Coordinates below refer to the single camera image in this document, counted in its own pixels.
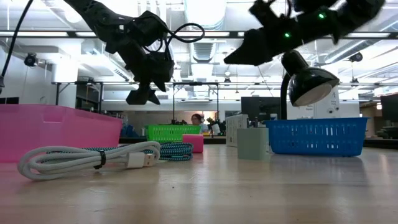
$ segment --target black desk lamp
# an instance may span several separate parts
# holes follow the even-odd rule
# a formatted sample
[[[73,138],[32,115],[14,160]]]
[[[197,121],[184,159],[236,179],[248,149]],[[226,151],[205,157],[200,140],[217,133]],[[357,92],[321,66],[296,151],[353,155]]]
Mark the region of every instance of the black desk lamp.
[[[329,95],[340,82],[334,74],[324,69],[309,67],[296,50],[283,54],[282,65],[287,73],[280,88],[281,119],[287,119],[286,95],[288,88],[290,102],[293,106],[307,106]]]

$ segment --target lamp neck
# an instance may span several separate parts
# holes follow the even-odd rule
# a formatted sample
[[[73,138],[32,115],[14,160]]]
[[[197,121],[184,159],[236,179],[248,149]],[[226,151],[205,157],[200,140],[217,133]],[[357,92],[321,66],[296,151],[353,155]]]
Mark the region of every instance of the lamp neck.
[[[308,67],[308,63],[296,50],[292,50],[283,54],[282,65],[286,69],[286,72],[290,75],[297,74],[299,71]]]
[[[280,119],[287,119],[287,87],[291,76],[286,73],[280,86]]]

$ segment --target person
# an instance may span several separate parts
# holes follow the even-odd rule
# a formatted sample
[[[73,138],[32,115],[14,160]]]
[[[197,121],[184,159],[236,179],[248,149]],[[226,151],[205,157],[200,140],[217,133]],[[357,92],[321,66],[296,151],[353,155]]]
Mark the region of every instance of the person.
[[[192,115],[191,121],[192,121],[192,124],[193,124],[193,125],[200,125],[200,127],[201,127],[201,128],[200,128],[200,134],[202,134],[203,132],[209,130],[207,124],[205,124],[205,123],[203,123],[203,122],[201,121],[201,116],[200,116],[200,114],[194,114],[194,115]]]

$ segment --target pink plastic bin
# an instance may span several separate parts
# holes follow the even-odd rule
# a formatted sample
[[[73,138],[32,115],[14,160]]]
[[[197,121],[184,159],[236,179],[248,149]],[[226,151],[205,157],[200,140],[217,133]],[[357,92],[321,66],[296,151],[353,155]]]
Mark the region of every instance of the pink plastic bin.
[[[183,134],[182,142],[193,144],[193,153],[203,153],[203,135]]]
[[[49,105],[0,105],[0,162],[42,146],[118,146],[120,119]]]

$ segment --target desk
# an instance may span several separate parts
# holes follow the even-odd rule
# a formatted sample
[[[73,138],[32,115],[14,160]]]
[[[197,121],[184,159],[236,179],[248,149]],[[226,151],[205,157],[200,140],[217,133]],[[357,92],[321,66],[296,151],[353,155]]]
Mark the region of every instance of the desk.
[[[396,223],[398,152],[239,161],[207,145],[188,162],[31,182],[0,164],[0,222]]]

